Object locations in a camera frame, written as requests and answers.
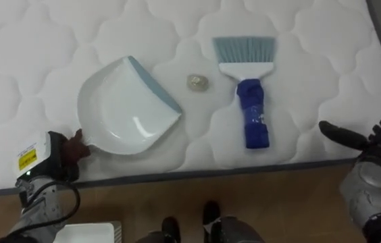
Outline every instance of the black cable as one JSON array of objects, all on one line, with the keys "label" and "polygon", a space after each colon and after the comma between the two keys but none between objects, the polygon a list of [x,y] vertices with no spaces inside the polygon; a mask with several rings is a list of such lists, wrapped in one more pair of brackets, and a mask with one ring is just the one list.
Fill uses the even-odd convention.
[{"label": "black cable", "polygon": [[64,222],[64,221],[68,220],[70,217],[72,217],[73,215],[75,215],[77,210],[80,208],[81,196],[80,196],[78,189],[74,185],[72,185],[71,183],[68,183],[68,182],[53,181],[53,182],[48,182],[45,185],[41,186],[33,194],[33,196],[30,198],[30,200],[27,202],[27,207],[29,207],[37,199],[37,197],[39,196],[40,193],[42,193],[42,191],[44,191],[45,189],[47,189],[50,186],[55,186],[55,185],[65,186],[66,188],[69,188],[70,190],[72,190],[74,192],[74,194],[75,194],[75,206],[74,206],[74,208],[67,215],[65,215],[59,219],[55,219],[55,220],[51,220],[51,221],[43,222],[43,223],[36,223],[33,225],[27,225],[25,227],[22,227],[20,229],[15,230],[14,232],[10,233],[7,237],[17,236],[17,235],[20,235],[20,234],[28,231],[28,230],[34,230],[34,229],[38,229],[40,227],[55,225],[57,223]]}]

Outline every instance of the mattress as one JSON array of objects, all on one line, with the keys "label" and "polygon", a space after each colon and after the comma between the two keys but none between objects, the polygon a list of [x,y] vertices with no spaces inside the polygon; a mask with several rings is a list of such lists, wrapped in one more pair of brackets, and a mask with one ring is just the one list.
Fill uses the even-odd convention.
[{"label": "mattress", "polygon": [[[270,148],[244,146],[216,36],[276,37],[276,69],[262,81]],[[93,148],[81,182],[333,164],[357,151],[324,138],[320,120],[369,134],[381,119],[381,43],[366,0],[0,0],[0,189],[14,186],[18,145],[38,130],[71,136],[82,83],[127,55],[184,115],[143,153]],[[188,89],[191,74],[208,90]]]}]

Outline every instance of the wooden floor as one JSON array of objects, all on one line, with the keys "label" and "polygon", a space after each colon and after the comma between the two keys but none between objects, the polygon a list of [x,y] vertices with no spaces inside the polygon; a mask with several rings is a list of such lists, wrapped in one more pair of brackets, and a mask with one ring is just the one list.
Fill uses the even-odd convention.
[{"label": "wooden floor", "polygon": [[[201,212],[217,200],[225,215],[252,225],[267,242],[364,242],[338,193],[349,166],[234,175],[81,190],[82,204],[70,223],[119,220],[124,242],[158,230],[174,215],[184,243],[202,242]],[[62,192],[65,210],[74,201]],[[0,197],[0,236],[17,221],[17,196]]]}]

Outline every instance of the robotic arm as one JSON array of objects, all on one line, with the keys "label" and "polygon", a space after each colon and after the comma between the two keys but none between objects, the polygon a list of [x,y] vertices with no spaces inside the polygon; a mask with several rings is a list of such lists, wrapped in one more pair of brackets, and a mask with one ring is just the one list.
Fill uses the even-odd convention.
[{"label": "robotic arm", "polygon": [[[22,212],[20,220],[0,243],[52,243],[66,220],[77,212],[80,195],[71,182],[79,178],[79,159],[90,155],[81,138],[81,130],[69,140],[55,132],[40,134],[19,154],[22,175],[16,186],[20,190]],[[61,212],[57,186],[69,188],[75,194],[75,206],[66,215]]]},{"label": "robotic arm", "polygon": [[381,242],[381,122],[365,136],[321,121],[320,130],[329,139],[362,151],[340,185],[353,223],[367,242]]}]

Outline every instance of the brush bristles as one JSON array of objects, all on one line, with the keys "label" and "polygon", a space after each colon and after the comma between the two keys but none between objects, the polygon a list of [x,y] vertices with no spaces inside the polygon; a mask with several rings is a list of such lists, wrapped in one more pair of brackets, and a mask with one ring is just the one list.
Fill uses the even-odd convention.
[{"label": "brush bristles", "polygon": [[242,36],[213,39],[219,63],[273,62],[273,37]]}]

